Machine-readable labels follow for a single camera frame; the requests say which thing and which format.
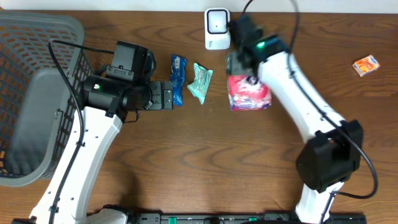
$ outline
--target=teal wrapper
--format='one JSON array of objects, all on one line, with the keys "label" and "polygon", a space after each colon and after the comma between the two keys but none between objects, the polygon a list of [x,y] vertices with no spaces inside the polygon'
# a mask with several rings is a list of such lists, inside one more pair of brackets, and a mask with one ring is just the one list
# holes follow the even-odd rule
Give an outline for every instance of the teal wrapper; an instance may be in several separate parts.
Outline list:
[{"label": "teal wrapper", "polygon": [[213,71],[206,70],[197,63],[193,64],[193,69],[195,70],[195,79],[193,83],[188,85],[188,89],[195,97],[199,98],[200,103],[203,104],[205,102],[207,89],[209,89]]}]

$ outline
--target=orange package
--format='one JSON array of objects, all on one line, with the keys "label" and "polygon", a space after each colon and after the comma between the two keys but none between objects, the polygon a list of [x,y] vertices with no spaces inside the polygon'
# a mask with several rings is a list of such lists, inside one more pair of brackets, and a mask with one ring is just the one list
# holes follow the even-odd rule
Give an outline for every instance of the orange package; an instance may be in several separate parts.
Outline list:
[{"label": "orange package", "polygon": [[366,58],[362,58],[361,60],[356,61],[353,64],[356,72],[358,72],[359,76],[364,76],[369,72],[373,72],[380,67],[379,62],[372,55],[367,56]]}]

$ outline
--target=pink package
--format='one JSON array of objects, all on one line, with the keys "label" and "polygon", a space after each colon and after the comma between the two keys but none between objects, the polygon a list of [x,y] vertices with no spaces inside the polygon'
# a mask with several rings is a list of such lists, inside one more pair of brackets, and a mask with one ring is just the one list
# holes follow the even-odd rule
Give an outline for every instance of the pink package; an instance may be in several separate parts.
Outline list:
[{"label": "pink package", "polygon": [[271,105],[271,91],[257,78],[230,75],[227,80],[229,107],[233,111],[260,110]]}]

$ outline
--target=gray plastic basket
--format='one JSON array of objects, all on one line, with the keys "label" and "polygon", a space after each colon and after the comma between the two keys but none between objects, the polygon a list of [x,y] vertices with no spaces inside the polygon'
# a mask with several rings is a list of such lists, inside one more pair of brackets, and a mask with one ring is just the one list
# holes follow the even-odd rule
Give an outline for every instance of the gray plastic basket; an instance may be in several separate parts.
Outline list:
[{"label": "gray plastic basket", "polygon": [[[0,11],[0,185],[51,178],[68,141],[74,105],[48,52],[50,39],[83,44],[68,16]],[[92,74],[84,51],[53,44],[74,89]]]}]

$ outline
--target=snack package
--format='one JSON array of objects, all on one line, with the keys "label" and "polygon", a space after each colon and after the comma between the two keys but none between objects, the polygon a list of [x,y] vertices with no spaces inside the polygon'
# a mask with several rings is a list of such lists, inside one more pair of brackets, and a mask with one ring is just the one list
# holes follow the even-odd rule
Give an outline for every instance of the snack package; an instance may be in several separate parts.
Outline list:
[{"label": "snack package", "polygon": [[260,110],[270,107],[271,91],[257,78],[246,75],[230,75],[227,84],[231,110]]},{"label": "snack package", "polygon": [[188,85],[188,89],[195,97],[199,98],[200,103],[203,104],[205,102],[207,89],[209,88],[213,71],[206,70],[197,63],[193,64],[193,69],[195,70],[195,79],[193,83]]},{"label": "snack package", "polygon": [[367,56],[366,58],[362,58],[361,60],[356,61],[353,64],[356,72],[358,72],[359,76],[364,76],[369,72],[373,72],[380,67],[379,62],[372,55]]},{"label": "snack package", "polygon": [[185,83],[185,66],[187,59],[172,55],[172,74],[170,81],[173,84],[173,100],[177,106],[182,106],[182,86]]}]

